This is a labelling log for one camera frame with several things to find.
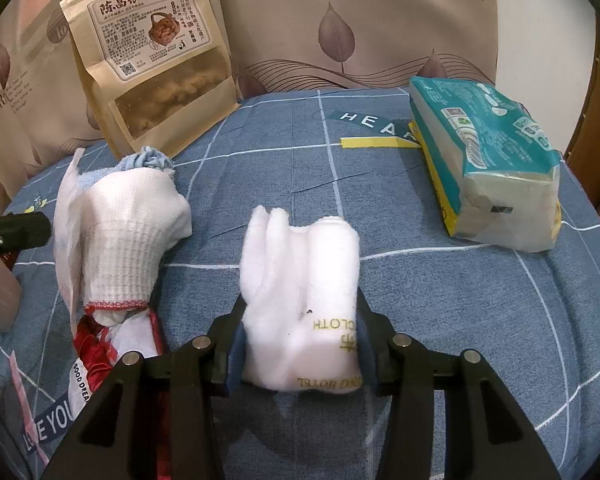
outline mattress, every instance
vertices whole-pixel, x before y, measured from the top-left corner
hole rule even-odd
[[[336,120],[336,112],[371,118]],[[193,234],[161,262],[157,311],[167,343],[175,349],[206,333],[214,317],[232,308],[253,207],[282,207],[294,225],[343,216],[360,234],[360,286],[371,308],[429,349],[478,349],[562,477],[577,480],[600,452],[600,219],[562,164],[563,225],[555,249],[528,254],[449,237],[420,149],[340,146],[343,137],[380,135],[377,118],[410,115],[408,88],[266,94],[245,101],[175,157]],[[31,179],[9,211],[33,206],[53,218],[68,163]],[[115,163],[100,143],[87,150],[80,169]],[[51,242],[20,253],[14,273],[24,292],[13,328],[0,334],[0,413],[27,453],[7,355],[15,352],[27,399],[40,416],[62,405],[76,354]],[[228,479],[373,479],[390,401],[365,387],[329,396],[242,384],[213,406]],[[64,431],[46,426],[41,446],[48,456]],[[436,393],[436,480],[443,478],[444,448],[443,395]],[[1,426],[0,453],[24,478]],[[37,454],[26,456],[40,476]]]

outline knit white glove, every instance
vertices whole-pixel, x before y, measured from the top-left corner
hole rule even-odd
[[[147,307],[164,251],[191,234],[191,209],[151,168],[111,173],[80,201],[84,311],[112,326]]]
[[[282,209],[254,209],[240,260],[243,379],[279,391],[359,387],[359,271],[358,234],[343,219],[292,227]]]

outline light blue towel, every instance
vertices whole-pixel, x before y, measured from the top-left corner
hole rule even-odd
[[[89,189],[109,173],[116,171],[127,171],[135,168],[153,168],[159,171],[171,171],[173,173],[173,161],[163,152],[143,146],[138,153],[127,155],[113,168],[101,168],[100,170],[87,171],[78,176],[78,183],[82,191]]]

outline leaf pattern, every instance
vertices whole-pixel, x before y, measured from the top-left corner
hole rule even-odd
[[[9,72],[11,71],[11,57],[7,51],[7,48],[0,43],[0,86],[4,90],[7,86],[7,80],[9,79]]]
[[[27,176],[27,180],[32,176],[36,176],[42,170],[41,166],[34,166],[33,164],[29,164],[28,162],[24,163],[24,173]]]
[[[87,122],[89,123],[89,126],[91,128],[93,128],[94,130],[98,130],[98,131],[100,130],[100,125],[98,124],[98,121],[96,120],[96,115],[93,113],[93,110],[89,106],[89,103],[87,103]]]
[[[35,160],[40,166],[42,166],[42,159],[40,158],[40,154],[38,153],[38,150],[33,144],[31,145],[31,153],[33,154],[33,160]]]
[[[344,73],[343,63],[356,49],[356,37],[347,22],[333,10],[330,2],[318,27],[318,43],[327,56],[340,63]]]
[[[73,155],[74,151],[78,148],[86,148],[91,146],[94,142],[97,142],[100,139],[78,139],[76,137],[72,137],[71,139],[67,139],[65,142],[60,144],[60,152],[61,156]]]
[[[431,51],[431,55],[429,59],[424,63],[422,68],[418,70],[418,74],[421,77],[439,77],[442,79],[446,79],[448,76],[446,75],[445,67],[442,65],[438,54],[436,54],[436,50],[433,49]]]
[[[238,86],[245,99],[267,93],[265,86],[247,70],[240,70],[238,72]]]

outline blue bedsheet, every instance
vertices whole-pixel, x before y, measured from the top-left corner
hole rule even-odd
[[[408,118],[407,91],[261,96],[175,158],[193,235],[162,262],[158,314],[168,344],[174,349],[205,333],[233,306],[254,206],[283,207],[296,225],[342,215],[360,234],[360,285],[371,308],[430,349],[479,349],[535,425],[563,478],[578,480],[600,452],[600,219],[563,166],[564,222],[554,250],[517,253],[450,238],[420,150],[344,150],[340,137],[377,133],[328,119],[335,110]],[[99,144],[87,150],[80,168],[115,163]],[[47,200],[42,211],[52,218],[67,164],[32,179],[10,211]],[[35,415],[65,394],[76,357],[52,260],[51,244],[22,252],[14,268],[24,286],[20,312],[13,329],[0,335],[0,412],[17,435],[22,414],[6,355],[16,352]],[[274,394],[244,384],[232,397],[214,400],[214,408],[228,479],[373,479],[389,403],[364,388],[328,396]],[[42,448],[51,455],[59,441],[47,438]],[[444,447],[441,394],[435,479],[442,478]],[[0,452],[22,476],[1,428]],[[40,475],[40,460],[35,454],[29,460]]]

